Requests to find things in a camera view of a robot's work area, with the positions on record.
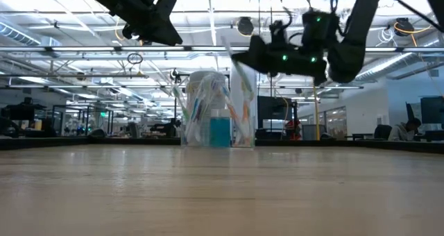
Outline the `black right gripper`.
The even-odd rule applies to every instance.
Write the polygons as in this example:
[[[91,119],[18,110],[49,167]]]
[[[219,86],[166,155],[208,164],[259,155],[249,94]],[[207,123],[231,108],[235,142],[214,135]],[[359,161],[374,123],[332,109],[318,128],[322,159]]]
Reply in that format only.
[[[314,85],[320,85],[327,80],[324,53],[339,43],[339,17],[334,8],[329,12],[311,9],[302,15],[302,24],[302,32],[288,36],[289,24],[276,21],[270,25],[271,43],[267,45],[260,36],[253,35],[248,50],[232,54],[231,59],[270,76],[310,76]]]

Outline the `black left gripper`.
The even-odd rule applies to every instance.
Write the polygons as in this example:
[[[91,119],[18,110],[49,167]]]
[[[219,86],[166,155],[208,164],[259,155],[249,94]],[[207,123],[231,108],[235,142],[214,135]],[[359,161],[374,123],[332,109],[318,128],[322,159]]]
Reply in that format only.
[[[139,36],[135,27],[142,23],[142,40],[144,43],[164,44],[175,46],[183,40],[171,23],[170,15],[177,0],[115,0],[110,9],[112,16],[116,15],[126,22],[122,35],[127,39]]]

